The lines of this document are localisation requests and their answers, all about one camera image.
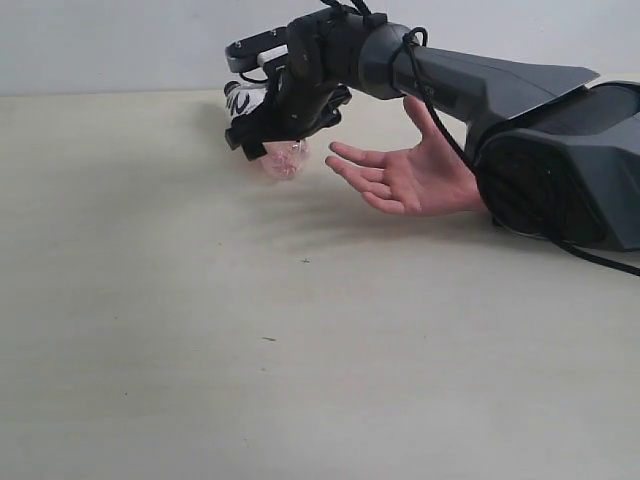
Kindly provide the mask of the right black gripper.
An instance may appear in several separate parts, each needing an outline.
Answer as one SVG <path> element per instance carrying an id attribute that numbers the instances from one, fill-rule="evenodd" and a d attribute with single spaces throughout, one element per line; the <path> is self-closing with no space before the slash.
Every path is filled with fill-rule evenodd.
<path id="1" fill-rule="evenodd" d="M 348 87 L 369 87 L 365 71 L 375 58 L 376 37 L 387 27 L 385 13 L 355 9 L 321 9 L 292 20 L 277 93 L 225 93 L 229 148 L 241 148 L 253 161 L 277 134 L 299 139 L 338 125 L 340 108 L 351 101 Z"/>

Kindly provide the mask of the person's open hand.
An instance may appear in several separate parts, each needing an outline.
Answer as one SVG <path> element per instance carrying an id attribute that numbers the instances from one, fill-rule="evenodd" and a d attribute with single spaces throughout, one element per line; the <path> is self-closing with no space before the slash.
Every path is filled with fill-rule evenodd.
<path id="1" fill-rule="evenodd" d="M 421 134 L 413 147 L 363 150 L 332 142 L 325 164 L 374 209 L 390 215 L 434 218 L 485 213 L 474 175 L 437 128 L 427 107 L 413 96 L 404 111 Z"/>

